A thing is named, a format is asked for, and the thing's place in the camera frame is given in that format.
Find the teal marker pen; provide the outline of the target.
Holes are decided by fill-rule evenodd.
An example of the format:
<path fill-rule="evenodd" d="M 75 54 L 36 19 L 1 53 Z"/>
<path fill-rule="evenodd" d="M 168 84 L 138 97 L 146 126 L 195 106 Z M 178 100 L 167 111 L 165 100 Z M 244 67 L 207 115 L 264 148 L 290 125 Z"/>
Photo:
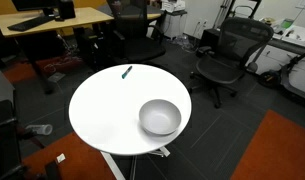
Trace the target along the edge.
<path fill-rule="evenodd" d="M 123 74 L 122 74 L 122 79 L 125 79 L 126 76 L 129 74 L 129 72 L 132 70 L 133 66 L 130 66 Z"/>

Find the grey bowl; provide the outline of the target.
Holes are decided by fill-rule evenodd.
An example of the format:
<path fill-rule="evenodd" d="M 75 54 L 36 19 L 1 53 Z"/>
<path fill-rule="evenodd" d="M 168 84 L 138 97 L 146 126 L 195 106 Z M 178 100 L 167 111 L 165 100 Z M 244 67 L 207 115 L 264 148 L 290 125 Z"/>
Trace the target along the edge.
<path fill-rule="evenodd" d="M 150 100 L 139 110 L 142 128 L 156 135 L 168 135 L 175 132 L 181 124 L 181 119 L 178 107 L 167 100 Z"/>

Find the round white table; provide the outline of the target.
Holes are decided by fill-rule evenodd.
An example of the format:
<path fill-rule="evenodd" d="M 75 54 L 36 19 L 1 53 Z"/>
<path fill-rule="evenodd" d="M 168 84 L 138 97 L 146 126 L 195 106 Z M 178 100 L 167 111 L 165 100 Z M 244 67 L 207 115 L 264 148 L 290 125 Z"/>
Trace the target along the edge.
<path fill-rule="evenodd" d="M 154 99 L 170 101 L 180 110 L 181 124 L 175 132 L 156 135 L 142 128 L 139 110 Z M 167 156 L 166 146 L 183 132 L 191 112 L 190 95 L 178 78 L 141 64 L 117 65 L 93 74 L 76 89 L 69 104 L 69 120 L 80 139 L 101 152 L 133 158 L 147 153 Z"/>

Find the black padded office chair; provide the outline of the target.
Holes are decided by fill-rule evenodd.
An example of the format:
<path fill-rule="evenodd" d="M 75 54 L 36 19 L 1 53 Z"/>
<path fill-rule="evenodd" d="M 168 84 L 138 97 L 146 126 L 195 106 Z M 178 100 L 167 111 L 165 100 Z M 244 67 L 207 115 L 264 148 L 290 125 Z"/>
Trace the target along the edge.
<path fill-rule="evenodd" d="M 117 52 L 128 63 L 143 63 L 165 54 L 164 32 L 150 25 L 146 0 L 107 0 L 112 11 Z"/>

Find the white cabinet with printer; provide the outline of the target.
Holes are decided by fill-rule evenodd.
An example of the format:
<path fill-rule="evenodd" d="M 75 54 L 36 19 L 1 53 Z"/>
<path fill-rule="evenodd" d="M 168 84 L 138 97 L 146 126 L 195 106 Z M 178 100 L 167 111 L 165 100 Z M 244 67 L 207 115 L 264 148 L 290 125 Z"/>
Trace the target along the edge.
<path fill-rule="evenodd" d="M 180 36 L 184 31 L 187 12 L 184 0 L 161 0 L 161 10 L 165 12 L 162 24 L 164 35 L 170 39 Z"/>

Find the wooden desk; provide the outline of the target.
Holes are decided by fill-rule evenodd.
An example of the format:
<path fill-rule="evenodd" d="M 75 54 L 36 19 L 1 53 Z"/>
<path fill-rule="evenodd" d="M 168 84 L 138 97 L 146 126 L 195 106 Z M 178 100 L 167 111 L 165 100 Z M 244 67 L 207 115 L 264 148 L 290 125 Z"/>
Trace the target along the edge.
<path fill-rule="evenodd" d="M 13 37 L 32 65 L 46 94 L 53 92 L 37 61 L 58 56 L 63 45 L 57 39 L 57 30 L 91 24 L 98 27 L 101 22 L 109 22 L 112 17 L 92 7 L 75 8 L 75 17 L 58 21 L 59 15 L 48 8 L 51 15 L 44 12 L 24 12 L 0 15 L 0 30 L 4 37 Z"/>

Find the black mesh office chair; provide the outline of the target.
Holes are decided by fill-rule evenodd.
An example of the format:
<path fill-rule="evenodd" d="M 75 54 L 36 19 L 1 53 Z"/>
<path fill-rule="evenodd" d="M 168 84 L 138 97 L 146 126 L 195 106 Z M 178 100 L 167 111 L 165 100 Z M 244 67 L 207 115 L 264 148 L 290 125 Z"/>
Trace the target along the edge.
<path fill-rule="evenodd" d="M 226 88 L 235 97 L 237 91 L 230 87 L 245 74 L 249 57 L 265 46 L 274 34 L 273 29 L 257 20 L 233 17 L 220 27 L 219 39 L 214 48 L 203 46 L 202 55 L 196 63 L 197 73 L 190 77 L 204 79 L 216 95 L 215 108 L 221 107 L 218 88 Z"/>

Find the clear plastic bottle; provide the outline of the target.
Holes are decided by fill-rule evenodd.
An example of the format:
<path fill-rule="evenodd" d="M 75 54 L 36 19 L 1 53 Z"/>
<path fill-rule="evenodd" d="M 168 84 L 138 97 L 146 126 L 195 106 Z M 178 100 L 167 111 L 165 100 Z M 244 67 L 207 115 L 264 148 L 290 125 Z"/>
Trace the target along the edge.
<path fill-rule="evenodd" d="M 51 124 L 43 124 L 43 125 L 28 125 L 28 130 L 38 134 L 38 135 L 50 135 L 53 131 L 53 126 Z"/>

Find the black desktop speaker box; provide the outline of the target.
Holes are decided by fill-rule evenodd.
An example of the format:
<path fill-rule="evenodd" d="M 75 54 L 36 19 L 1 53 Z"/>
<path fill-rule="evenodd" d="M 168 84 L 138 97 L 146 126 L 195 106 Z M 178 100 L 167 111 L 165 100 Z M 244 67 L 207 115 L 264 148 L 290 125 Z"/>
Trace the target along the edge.
<path fill-rule="evenodd" d="M 71 19 L 75 17 L 73 0 L 59 0 L 58 9 L 62 19 Z"/>

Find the black computer mouse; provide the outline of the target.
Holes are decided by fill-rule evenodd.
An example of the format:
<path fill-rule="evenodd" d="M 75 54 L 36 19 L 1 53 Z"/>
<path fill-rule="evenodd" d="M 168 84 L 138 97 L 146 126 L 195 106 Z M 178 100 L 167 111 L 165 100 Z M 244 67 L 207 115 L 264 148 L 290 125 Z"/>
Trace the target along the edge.
<path fill-rule="evenodd" d="M 57 22 L 63 22 L 63 21 L 65 21 L 63 18 L 55 18 L 55 21 L 57 21 Z"/>

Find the black electric scooter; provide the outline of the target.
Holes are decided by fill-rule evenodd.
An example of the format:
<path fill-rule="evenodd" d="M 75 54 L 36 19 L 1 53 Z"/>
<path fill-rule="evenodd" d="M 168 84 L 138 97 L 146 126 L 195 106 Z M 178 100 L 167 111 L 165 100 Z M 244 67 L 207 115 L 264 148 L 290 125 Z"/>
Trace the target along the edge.
<path fill-rule="evenodd" d="M 266 87 L 274 88 L 282 85 L 287 91 L 305 99 L 305 92 L 290 84 L 289 75 L 293 67 L 305 58 L 305 52 L 302 55 L 293 57 L 290 62 L 283 65 L 278 71 L 269 70 L 259 76 L 258 82 Z"/>

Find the black computer monitor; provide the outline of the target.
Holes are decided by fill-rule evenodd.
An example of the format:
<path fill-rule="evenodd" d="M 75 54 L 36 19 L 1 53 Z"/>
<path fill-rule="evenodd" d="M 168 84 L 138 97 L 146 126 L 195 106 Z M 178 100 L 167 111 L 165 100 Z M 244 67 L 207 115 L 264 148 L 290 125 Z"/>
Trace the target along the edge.
<path fill-rule="evenodd" d="M 43 14 L 50 16 L 54 14 L 57 7 L 56 0 L 11 0 L 17 11 L 42 10 Z"/>

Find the white counter desk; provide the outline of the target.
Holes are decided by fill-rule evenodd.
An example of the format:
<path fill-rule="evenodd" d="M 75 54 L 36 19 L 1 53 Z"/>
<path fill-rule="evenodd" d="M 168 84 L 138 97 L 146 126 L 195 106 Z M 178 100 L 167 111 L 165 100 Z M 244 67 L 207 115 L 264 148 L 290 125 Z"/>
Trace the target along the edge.
<path fill-rule="evenodd" d="M 258 79 L 262 73 L 269 70 L 278 71 L 293 57 L 305 52 L 305 46 L 297 44 L 297 40 L 292 38 L 292 35 L 299 37 L 294 32 L 296 26 L 293 19 L 274 21 L 269 18 L 261 18 L 260 22 L 272 28 L 273 36 L 266 45 L 250 56 L 245 65 L 247 71 L 256 74 Z M 305 92 L 305 58 L 293 67 L 289 79 L 292 86 Z"/>

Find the black keyboard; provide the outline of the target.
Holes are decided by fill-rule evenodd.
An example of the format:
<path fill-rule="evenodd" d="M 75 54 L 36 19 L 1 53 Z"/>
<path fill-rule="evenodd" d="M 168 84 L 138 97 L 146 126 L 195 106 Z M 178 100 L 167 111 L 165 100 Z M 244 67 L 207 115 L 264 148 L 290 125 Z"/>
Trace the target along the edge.
<path fill-rule="evenodd" d="M 23 22 L 8 26 L 8 29 L 12 30 L 12 31 L 24 32 L 26 30 L 35 28 L 37 26 L 40 26 L 42 24 L 48 23 L 53 20 L 54 20 L 53 16 L 39 16 L 39 17 L 30 19 L 27 21 L 23 21 Z"/>

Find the black equipment rack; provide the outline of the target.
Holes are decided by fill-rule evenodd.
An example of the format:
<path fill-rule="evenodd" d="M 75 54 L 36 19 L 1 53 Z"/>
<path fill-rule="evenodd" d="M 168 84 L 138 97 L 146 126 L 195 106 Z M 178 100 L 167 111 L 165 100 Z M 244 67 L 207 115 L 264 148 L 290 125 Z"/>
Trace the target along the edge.
<path fill-rule="evenodd" d="M 18 122 L 15 88 L 0 70 L 0 180 L 24 180 L 27 167 L 22 164 L 20 140 L 30 140 L 40 148 L 38 134 Z"/>

